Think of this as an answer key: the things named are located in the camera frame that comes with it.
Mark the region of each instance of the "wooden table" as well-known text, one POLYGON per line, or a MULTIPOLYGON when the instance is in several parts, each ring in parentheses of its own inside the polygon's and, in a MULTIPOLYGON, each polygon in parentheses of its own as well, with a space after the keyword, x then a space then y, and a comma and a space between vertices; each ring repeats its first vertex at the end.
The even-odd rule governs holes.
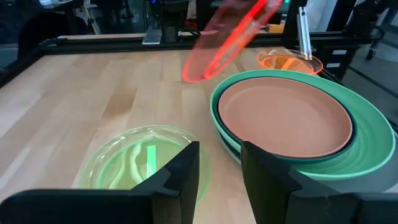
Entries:
POLYGON ((37 188, 75 188, 107 140, 167 124, 200 140, 211 159, 210 188, 195 223, 254 223, 241 168, 220 144, 209 99, 226 77, 259 68, 245 49, 213 80, 181 80, 189 51, 44 56, 0 89, 0 201, 37 188))

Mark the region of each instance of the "green plate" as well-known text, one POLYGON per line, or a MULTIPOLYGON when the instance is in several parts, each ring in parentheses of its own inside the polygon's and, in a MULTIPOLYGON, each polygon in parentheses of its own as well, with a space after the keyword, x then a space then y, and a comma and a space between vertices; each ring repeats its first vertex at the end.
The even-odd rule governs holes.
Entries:
MULTIPOLYGON (((93 155, 80 176, 80 188, 129 190, 173 159, 195 138, 170 126, 144 126, 112 138, 93 155)), ((200 148, 197 201, 206 194, 210 158, 200 148)))
POLYGON ((281 77, 315 86, 336 98, 352 114, 357 124, 357 137, 349 149, 339 156, 316 164, 293 165, 301 173, 316 180, 344 180, 375 171, 393 155, 394 132, 382 113, 355 92, 323 78, 286 70, 254 70, 233 75, 222 81, 210 99, 210 110, 217 130, 240 152, 240 145, 227 134, 217 113, 217 102, 229 86, 256 77, 281 77))

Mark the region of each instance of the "transparent orange bowl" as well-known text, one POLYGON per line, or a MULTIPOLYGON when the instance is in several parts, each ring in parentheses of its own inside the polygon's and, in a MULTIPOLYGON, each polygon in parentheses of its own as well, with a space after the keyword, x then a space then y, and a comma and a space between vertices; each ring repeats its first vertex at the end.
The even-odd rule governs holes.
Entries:
POLYGON ((323 69, 323 64, 319 59, 298 50, 264 50, 258 54, 257 61, 264 68, 290 70, 310 75, 317 75, 323 69))

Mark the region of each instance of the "translucent red plate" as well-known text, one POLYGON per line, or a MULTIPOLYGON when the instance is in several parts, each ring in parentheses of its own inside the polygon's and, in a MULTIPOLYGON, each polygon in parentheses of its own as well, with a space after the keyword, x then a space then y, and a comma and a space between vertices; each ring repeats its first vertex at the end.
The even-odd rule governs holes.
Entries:
POLYGON ((282 0, 225 0, 188 56, 183 80, 195 83, 219 74, 268 22, 281 3, 282 0))

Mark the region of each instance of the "plate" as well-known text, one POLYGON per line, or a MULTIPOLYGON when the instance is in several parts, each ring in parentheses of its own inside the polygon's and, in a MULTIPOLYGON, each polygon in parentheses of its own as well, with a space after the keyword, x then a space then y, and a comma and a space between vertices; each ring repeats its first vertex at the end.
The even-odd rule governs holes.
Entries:
POLYGON ((349 114, 333 97, 286 78, 261 77, 224 91, 218 112, 231 133, 290 159, 320 159, 350 140, 349 114))
MULTIPOLYGON (((228 142, 217 132, 217 136, 220 139, 221 144, 226 151, 232 156, 237 162, 241 163, 241 155, 235 150, 228 142)), ((337 181, 320 181, 334 190, 340 193, 351 193, 351 192, 397 192, 394 190, 394 186, 398 184, 398 151, 395 149, 392 158, 380 169, 375 172, 363 175, 361 177, 337 180, 337 181)))
MULTIPOLYGON (((91 157, 80 176, 79 188, 129 190, 146 180, 196 139, 170 126, 144 126, 112 138, 91 157)), ((200 148, 197 201, 210 181, 210 158, 200 148)))
POLYGON ((316 164, 294 167, 316 180, 343 180, 359 177, 382 167, 393 155, 396 145, 393 130, 382 113, 357 93, 323 78, 287 70, 254 70, 233 75, 222 81, 210 98, 210 110, 217 130, 240 152, 240 145, 222 127, 217 116, 217 102, 229 86, 256 77, 289 78, 315 86, 338 100, 352 114, 357 136, 346 153, 316 164))

